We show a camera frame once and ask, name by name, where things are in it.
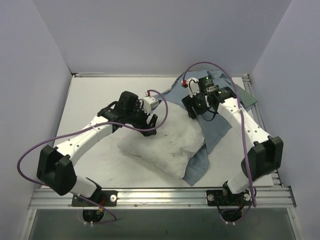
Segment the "blue pillowcase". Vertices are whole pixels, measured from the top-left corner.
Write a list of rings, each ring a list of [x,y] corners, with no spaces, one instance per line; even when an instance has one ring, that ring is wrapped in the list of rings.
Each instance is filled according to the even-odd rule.
[[[210,76],[214,84],[220,88],[229,87],[234,90],[234,87],[227,77],[220,70],[199,70],[189,71],[185,78],[197,78]],[[168,102],[179,105],[184,108],[182,99],[186,97],[188,90],[183,88],[179,83],[183,79],[183,75],[180,75],[172,84],[172,86],[166,89],[161,94],[165,97]],[[198,117],[197,121],[202,129],[202,133],[205,140],[205,146],[189,160],[183,180],[190,186],[194,186],[207,172],[210,161],[208,159],[209,154],[214,150],[220,140],[227,134],[231,129],[231,125],[220,115],[216,115],[214,118],[212,113],[205,113],[203,117]]]

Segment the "white pillow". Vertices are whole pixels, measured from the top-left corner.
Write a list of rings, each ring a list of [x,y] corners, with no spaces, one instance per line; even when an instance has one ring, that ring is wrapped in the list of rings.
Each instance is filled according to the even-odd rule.
[[[130,131],[120,140],[118,148],[182,179],[189,160],[204,145],[205,138],[198,121],[191,119],[185,109],[175,103],[167,104],[167,119],[155,135],[146,137]]]

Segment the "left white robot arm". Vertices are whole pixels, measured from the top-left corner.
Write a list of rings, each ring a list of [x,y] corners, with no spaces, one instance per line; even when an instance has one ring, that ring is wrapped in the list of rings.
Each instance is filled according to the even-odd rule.
[[[80,134],[58,144],[46,145],[40,151],[36,176],[60,196],[67,193],[83,196],[90,206],[101,201],[101,187],[89,178],[77,176],[78,160],[103,138],[113,134],[122,125],[140,129],[143,136],[155,135],[157,115],[152,114],[160,100],[152,96],[139,98],[124,91],[119,99],[102,108]]]

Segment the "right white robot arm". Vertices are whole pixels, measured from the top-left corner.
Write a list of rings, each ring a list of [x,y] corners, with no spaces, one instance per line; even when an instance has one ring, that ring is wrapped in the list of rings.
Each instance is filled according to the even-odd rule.
[[[223,185],[221,193],[222,200],[232,205],[239,200],[240,193],[255,181],[280,168],[284,143],[280,137],[272,137],[254,121],[230,87],[218,87],[210,76],[184,79],[181,85],[188,90],[182,103],[190,118],[195,119],[206,112],[218,114],[242,138],[244,159],[241,169]]]

